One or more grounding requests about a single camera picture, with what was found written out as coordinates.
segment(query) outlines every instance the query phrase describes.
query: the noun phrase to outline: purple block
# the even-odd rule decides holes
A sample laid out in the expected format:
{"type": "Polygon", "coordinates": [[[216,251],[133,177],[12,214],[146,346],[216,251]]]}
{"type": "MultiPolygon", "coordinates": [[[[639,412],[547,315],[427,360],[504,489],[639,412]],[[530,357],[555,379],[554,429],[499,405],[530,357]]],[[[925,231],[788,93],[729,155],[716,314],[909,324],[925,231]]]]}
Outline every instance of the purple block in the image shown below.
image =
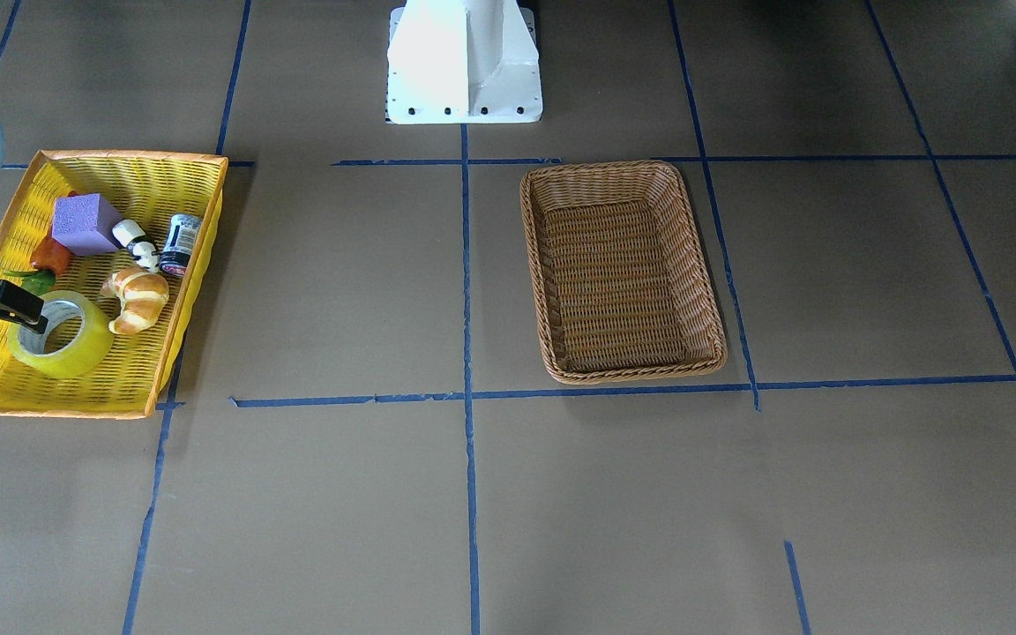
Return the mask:
{"type": "Polygon", "coordinates": [[[101,194],[80,194],[53,202],[53,238],[74,256],[96,256],[122,248],[112,229],[124,216],[101,194]]]}

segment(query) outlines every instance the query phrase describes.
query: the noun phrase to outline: bread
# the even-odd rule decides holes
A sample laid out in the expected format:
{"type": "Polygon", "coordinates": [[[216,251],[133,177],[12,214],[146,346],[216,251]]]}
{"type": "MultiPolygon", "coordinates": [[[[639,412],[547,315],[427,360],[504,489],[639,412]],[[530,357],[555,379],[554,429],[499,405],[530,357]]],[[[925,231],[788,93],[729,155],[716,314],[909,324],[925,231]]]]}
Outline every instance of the bread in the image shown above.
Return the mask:
{"type": "Polygon", "coordinates": [[[138,266],[117,270],[101,287],[105,298],[120,298],[120,315],[109,322],[109,330],[118,336],[130,336],[149,329],[167,305],[167,280],[138,266]]]}

